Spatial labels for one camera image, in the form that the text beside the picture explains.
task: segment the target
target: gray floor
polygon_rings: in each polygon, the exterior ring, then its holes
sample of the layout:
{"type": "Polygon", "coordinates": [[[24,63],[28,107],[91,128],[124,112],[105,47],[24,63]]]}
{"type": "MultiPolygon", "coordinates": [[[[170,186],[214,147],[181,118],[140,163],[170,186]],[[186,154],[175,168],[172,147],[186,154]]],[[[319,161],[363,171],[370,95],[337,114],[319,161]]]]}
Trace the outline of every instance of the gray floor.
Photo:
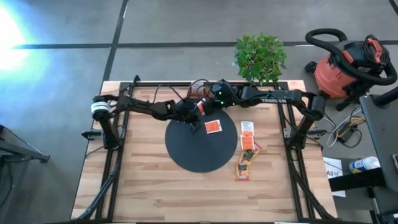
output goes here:
{"type": "MultiPolygon", "coordinates": [[[[6,37],[12,44],[111,43],[121,5],[122,0],[1,1],[0,16],[9,21],[6,37]]],[[[224,42],[261,31],[284,41],[303,41],[306,32],[321,27],[341,29],[353,40],[368,34],[398,40],[397,21],[388,0],[130,0],[119,42],[224,42]]],[[[398,46],[387,48],[398,66],[398,46]]],[[[327,52],[316,47],[285,51],[287,70],[282,79],[304,80],[308,91],[316,91],[303,67],[327,52]]],[[[237,80],[233,52],[232,47],[119,49],[110,80],[132,80],[134,75],[142,80],[237,80]]],[[[80,133],[90,128],[90,99],[100,91],[108,54],[109,49],[0,52],[0,124],[51,154],[48,164],[30,162],[5,223],[70,218],[87,145],[80,133]]],[[[377,86],[371,93],[391,88],[377,86]]],[[[337,113],[335,104],[329,101],[326,112],[336,122],[354,107],[337,113]]],[[[331,128],[324,121],[317,126],[331,128]]],[[[324,156],[375,155],[366,126],[361,130],[363,140],[354,149],[340,144],[328,148],[323,138],[324,156]]],[[[339,217],[370,222],[363,195],[349,191],[347,198],[336,198],[339,217]]]]}

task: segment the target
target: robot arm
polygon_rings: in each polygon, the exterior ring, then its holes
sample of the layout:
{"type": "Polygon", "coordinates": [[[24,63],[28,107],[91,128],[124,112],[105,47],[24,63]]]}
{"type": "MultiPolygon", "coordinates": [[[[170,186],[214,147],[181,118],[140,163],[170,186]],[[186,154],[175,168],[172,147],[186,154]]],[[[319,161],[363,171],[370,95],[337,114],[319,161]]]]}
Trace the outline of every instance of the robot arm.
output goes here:
{"type": "Polygon", "coordinates": [[[93,98],[91,113],[94,120],[98,121],[104,131],[104,148],[117,149],[120,146],[118,129],[111,123],[114,114],[123,111],[134,111],[137,113],[148,114],[153,118],[166,121],[168,119],[188,123],[194,128],[198,121],[198,115],[193,111],[195,104],[190,100],[183,100],[175,103],[174,100],[150,103],[148,101],[137,100],[128,96],[102,95],[93,98]],[[116,101],[113,106],[109,101],[116,101]]]}
{"type": "Polygon", "coordinates": [[[211,91],[211,96],[206,101],[186,98],[178,103],[174,102],[174,100],[150,103],[128,96],[102,95],[94,97],[91,112],[93,118],[99,121],[103,128],[105,149],[117,149],[120,146],[118,130],[116,125],[112,125],[111,118],[113,114],[123,111],[149,114],[161,121],[172,119],[188,123],[191,130],[194,131],[197,128],[199,111],[210,115],[217,109],[234,105],[244,108],[256,106],[259,103],[293,105],[304,115],[298,127],[292,128],[287,141],[293,149],[303,149],[305,147],[308,130],[315,121],[322,119],[324,114],[325,98],[300,90],[262,91],[249,85],[230,86],[224,80],[206,87],[211,91]],[[307,106],[302,101],[303,97],[308,98],[307,106]],[[109,101],[117,102],[113,111],[111,111],[109,101]]]}
{"type": "Polygon", "coordinates": [[[242,107],[256,106],[259,103],[282,103],[295,106],[303,114],[303,119],[297,128],[292,127],[288,144],[293,149],[303,149],[308,130],[315,121],[323,118],[325,112],[325,97],[300,90],[267,90],[262,91],[254,86],[230,86],[222,80],[211,87],[212,99],[202,104],[202,110],[209,115],[215,109],[239,105],[242,107]],[[302,98],[308,98],[308,104],[302,98]]]}

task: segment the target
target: white cylinder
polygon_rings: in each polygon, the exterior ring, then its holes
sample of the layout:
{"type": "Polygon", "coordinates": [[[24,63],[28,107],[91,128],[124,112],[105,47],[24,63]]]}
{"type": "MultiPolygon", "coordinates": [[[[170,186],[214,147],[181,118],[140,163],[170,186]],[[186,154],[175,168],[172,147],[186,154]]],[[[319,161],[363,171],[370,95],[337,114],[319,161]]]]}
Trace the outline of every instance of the white cylinder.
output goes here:
{"type": "Polygon", "coordinates": [[[106,110],[110,112],[111,108],[107,102],[96,102],[91,104],[91,114],[93,114],[96,110],[106,110]]]}
{"type": "Polygon", "coordinates": [[[357,161],[350,162],[349,164],[349,169],[353,174],[376,168],[380,168],[380,163],[379,159],[374,156],[369,156],[364,159],[359,159],[357,161]]]}

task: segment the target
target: potted plant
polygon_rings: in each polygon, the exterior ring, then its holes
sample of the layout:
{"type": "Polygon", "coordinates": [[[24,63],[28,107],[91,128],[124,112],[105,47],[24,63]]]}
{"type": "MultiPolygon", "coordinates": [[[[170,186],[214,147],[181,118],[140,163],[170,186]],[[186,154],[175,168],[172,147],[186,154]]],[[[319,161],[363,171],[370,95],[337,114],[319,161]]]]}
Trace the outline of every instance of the potted plant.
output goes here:
{"type": "Polygon", "coordinates": [[[258,80],[262,85],[269,80],[278,81],[285,67],[284,44],[274,36],[260,33],[258,36],[244,35],[237,40],[235,65],[239,65],[239,75],[249,82],[258,80]]]}

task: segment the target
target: blue and white can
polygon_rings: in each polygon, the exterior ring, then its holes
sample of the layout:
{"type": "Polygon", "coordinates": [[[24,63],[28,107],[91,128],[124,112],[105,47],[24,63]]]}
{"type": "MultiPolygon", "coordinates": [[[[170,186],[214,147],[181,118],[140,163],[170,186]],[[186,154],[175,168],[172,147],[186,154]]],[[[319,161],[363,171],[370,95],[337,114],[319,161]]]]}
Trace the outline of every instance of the blue and white can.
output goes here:
{"type": "Polygon", "coordinates": [[[376,168],[380,168],[380,163],[379,159],[374,156],[369,156],[364,159],[359,159],[357,161],[350,162],[349,164],[349,169],[353,174],[376,168]]]}

